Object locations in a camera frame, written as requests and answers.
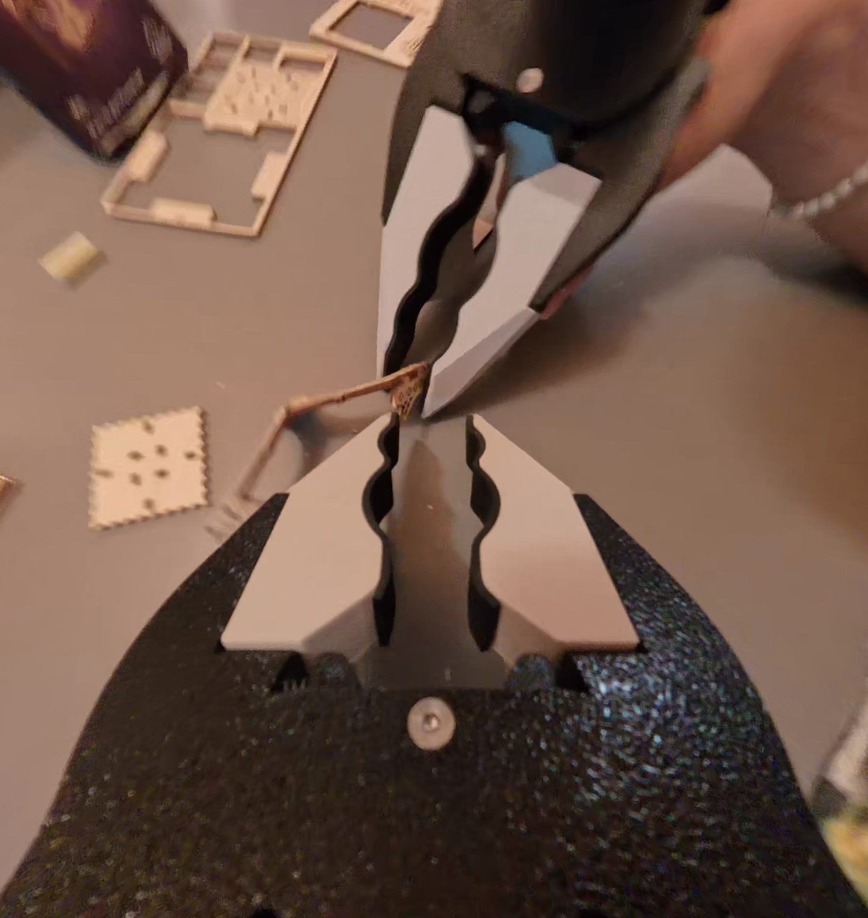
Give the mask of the grey desk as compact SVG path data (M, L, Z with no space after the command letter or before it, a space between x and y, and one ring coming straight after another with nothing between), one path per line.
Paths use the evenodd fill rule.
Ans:
M24 847L84 720L150 616L215 546L207 511L87 526L91 427L177 407L209 422L223 499L289 396L374 365L380 196L402 75L342 52L259 240L110 219L110 171L0 88L0 848ZM868 295L807 233L763 218L730 152L642 215L577 298L397 472L396 637L422 682L462 629L463 414L593 496L738 652L809 784L861 693L868 634ZM103 253L62 283L74 231Z

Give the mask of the person's right hand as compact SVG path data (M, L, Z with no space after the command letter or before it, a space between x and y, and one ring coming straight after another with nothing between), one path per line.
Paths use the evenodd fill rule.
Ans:
M788 203L822 196L868 162L868 1L729 2L697 50L709 80L660 188L722 145Z

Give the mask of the wooden sheet frame with lattice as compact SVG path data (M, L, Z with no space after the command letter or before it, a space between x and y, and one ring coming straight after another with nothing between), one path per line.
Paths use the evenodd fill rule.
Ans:
M127 222L258 238L336 60L333 48L314 42L210 33L103 192L103 211ZM251 224L229 223L204 202L154 197L144 207L127 203L130 188L149 186L164 166L171 151L168 130L178 121L197 122L207 135L247 141L269 131L289 135L285 150L268 152L252 179L250 197L258 208Z

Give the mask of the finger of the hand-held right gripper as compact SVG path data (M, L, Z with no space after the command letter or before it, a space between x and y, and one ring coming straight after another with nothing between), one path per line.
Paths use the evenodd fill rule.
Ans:
M478 143L460 115L428 108L382 228L378 375L405 365L447 249L477 216L495 168L495 148Z
M424 419L461 396L537 322L532 302L600 187L599 178L556 164L510 190L490 269L431 368Z

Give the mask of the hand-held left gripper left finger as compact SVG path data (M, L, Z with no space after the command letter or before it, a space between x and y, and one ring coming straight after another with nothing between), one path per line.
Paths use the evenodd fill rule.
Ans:
M360 660L394 630L393 509L400 418L383 414L286 494L221 636L228 651Z

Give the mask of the person's right forearm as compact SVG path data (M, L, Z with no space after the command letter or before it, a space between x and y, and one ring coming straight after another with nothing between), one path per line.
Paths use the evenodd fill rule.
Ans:
M773 182L772 210L805 224L868 279L868 155L840 178Z

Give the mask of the square wooden platform piece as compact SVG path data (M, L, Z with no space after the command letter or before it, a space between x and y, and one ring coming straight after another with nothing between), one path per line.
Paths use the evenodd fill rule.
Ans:
M206 415L186 407L92 427L88 526L102 532L210 503Z

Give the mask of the purple tower package card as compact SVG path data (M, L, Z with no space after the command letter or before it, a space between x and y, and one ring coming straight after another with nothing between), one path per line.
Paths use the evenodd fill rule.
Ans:
M0 1L0 81L97 160L123 160L188 70L153 2Z

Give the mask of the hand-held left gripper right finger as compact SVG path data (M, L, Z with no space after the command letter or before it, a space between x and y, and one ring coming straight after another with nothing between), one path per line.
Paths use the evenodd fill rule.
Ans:
M629 618L575 494L480 415L465 419L472 544L468 624L503 659L632 652Z

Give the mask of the small wooden block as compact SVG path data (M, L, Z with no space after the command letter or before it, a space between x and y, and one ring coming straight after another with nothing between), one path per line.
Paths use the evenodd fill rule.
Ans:
M96 269L104 258L103 251L85 234L74 231L38 259L38 266L50 278L71 283Z

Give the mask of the wooden tower base model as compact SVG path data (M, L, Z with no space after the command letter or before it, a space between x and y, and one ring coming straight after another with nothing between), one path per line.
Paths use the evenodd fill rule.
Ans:
M370 382L321 394L295 396L275 412L271 424L245 465L235 486L212 513L204 531L221 545L260 506L254 490L269 465L286 431L304 418L329 406L356 398L383 393L389 396L391 409L407 419L426 390L431 364L416 362Z

